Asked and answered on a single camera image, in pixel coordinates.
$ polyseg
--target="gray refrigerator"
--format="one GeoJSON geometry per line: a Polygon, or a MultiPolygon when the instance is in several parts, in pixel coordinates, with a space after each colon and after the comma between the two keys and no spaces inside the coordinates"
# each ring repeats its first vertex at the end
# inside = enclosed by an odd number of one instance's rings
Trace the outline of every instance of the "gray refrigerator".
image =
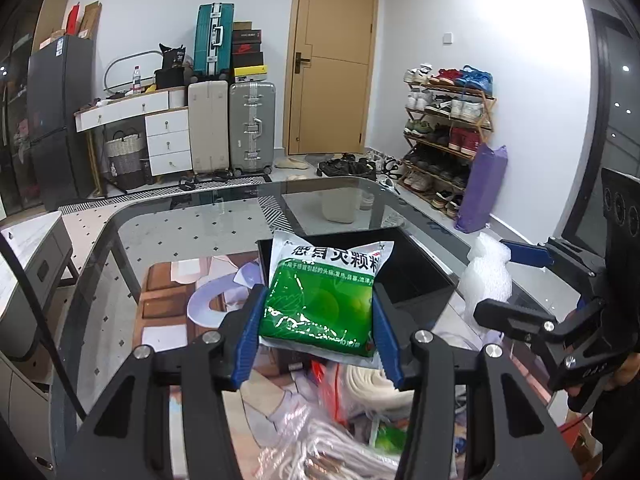
{"type": "Polygon", "coordinates": [[[93,41],[62,36],[29,59],[31,156],[47,211],[82,202],[94,190],[90,132],[77,133],[74,117],[92,98],[93,55],[93,41]]]}

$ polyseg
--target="teal suitcase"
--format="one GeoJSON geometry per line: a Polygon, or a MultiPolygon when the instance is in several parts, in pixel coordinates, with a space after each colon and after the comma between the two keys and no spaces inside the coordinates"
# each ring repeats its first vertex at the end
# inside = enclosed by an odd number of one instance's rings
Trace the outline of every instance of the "teal suitcase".
{"type": "Polygon", "coordinates": [[[234,4],[201,5],[193,49],[193,71],[204,76],[219,76],[231,65],[231,36],[234,4]]]}

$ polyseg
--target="plastic bottle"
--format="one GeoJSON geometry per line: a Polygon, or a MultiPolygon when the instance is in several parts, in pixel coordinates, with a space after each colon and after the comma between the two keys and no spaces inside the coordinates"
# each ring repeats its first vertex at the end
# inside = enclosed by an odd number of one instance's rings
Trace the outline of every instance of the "plastic bottle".
{"type": "Polygon", "coordinates": [[[133,93],[134,94],[139,94],[140,92],[142,92],[142,84],[140,83],[140,81],[141,81],[140,67],[136,65],[135,69],[133,70],[133,93]]]}

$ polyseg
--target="wooden door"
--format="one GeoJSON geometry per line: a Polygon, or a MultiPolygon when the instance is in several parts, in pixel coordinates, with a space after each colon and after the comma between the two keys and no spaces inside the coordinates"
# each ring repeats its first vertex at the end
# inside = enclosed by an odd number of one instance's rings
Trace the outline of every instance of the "wooden door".
{"type": "Polygon", "coordinates": [[[359,152],[376,0],[298,0],[289,153],[359,152]]]}

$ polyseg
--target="beige slipper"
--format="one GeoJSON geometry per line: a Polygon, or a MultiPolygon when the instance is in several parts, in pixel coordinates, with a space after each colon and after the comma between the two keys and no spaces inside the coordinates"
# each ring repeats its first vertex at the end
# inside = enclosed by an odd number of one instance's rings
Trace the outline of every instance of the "beige slipper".
{"type": "Polygon", "coordinates": [[[278,160],[276,160],[274,166],[276,168],[281,168],[282,170],[306,170],[307,168],[309,168],[309,165],[306,162],[296,160],[295,158],[291,158],[290,156],[279,158],[278,160]]]}

